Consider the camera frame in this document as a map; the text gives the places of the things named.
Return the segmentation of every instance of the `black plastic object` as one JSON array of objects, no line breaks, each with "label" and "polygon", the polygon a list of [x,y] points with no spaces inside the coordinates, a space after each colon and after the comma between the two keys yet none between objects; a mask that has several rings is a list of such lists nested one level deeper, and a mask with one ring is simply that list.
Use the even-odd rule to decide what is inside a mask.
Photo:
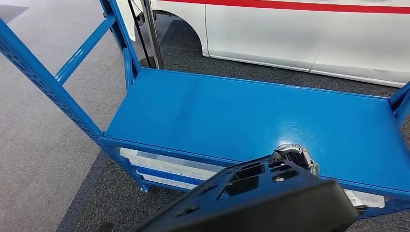
[{"label": "black plastic object", "polygon": [[136,231],[336,232],[356,216],[336,181],[266,156],[220,171]]}]

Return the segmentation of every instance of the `metal stand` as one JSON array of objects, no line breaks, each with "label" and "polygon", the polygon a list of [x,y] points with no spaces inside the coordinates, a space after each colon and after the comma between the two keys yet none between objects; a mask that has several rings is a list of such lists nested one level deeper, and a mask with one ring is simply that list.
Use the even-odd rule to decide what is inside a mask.
[{"label": "metal stand", "polygon": [[146,29],[148,30],[149,40],[152,50],[154,51],[154,60],[157,69],[163,69],[164,63],[161,56],[160,43],[158,42],[157,31],[154,23],[154,13],[152,12],[151,1],[141,0],[146,21]]},{"label": "metal stand", "polygon": [[[410,156],[399,130],[410,110],[410,84],[384,98],[142,68],[116,0],[100,2],[105,20],[55,76],[1,19],[0,51],[142,191],[150,185],[187,189],[144,178],[132,157],[120,155],[119,148],[223,168],[271,154],[279,144],[299,143],[320,164],[321,178],[394,198],[363,217],[410,209]],[[152,9],[148,0],[144,3],[155,62],[161,68]],[[109,29],[124,56],[127,95],[103,132],[63,84]],[[290,110],[288,102],[296,108]],[[184,181],[175,175],[172,178]]]}]

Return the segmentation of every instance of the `blue shelf surface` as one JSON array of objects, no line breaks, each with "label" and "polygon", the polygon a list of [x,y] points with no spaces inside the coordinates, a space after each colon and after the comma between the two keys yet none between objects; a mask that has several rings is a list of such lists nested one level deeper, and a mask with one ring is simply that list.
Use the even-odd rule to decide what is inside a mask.
[{"label": "blue shelf surface", "polygon": [[383,97],[142,68],[101,140],[232,164],[298,143],[321,177],[410,198],[410,155]]}]

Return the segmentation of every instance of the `carpet floor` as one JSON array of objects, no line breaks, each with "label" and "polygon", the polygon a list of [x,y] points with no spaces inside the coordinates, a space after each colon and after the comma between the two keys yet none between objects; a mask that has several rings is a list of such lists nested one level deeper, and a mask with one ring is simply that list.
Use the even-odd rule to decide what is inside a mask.
[{"label": "carpet floor", "polygon": [[[199,38],[183,21],[175,20],[161,42],[165,69],[241,79],[315,87],[346,92],[390,96],[397,89],[351,80],[275,69],[202,56]],[[403,136],[409,141],[409,122]],[[130,232],[138,223],[166,207],[183,193],[152,187],[141,193],[136,184],[106,154],[101,152],[73,200],[58,232],[96,231],[103,222],[114,223],[115,232]],[[356,222],[351,232],[408,232],[410,213],[398,212]]]}]

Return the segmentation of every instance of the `diagonal blue brace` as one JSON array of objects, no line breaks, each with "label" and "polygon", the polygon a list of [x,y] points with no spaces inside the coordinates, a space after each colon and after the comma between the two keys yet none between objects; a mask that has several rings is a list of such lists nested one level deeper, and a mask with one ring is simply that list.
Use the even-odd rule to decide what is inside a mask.
[{"label": "diagonal blue brace", "polygon": [[395,118],[402,124],[410,111],[410,82],[389,97],[389,103]]},{"label": "diagonal blue brace", "polygon": [[75,71],[78,65],[80,65],[80,63],[90,53],[98,41],[100,41],[101,37],[115,23],[115,21],[115,17],[109,15],[57,72],[55,78],[59,83],[61,83],[61,85],[67,81],[70,75]]}]

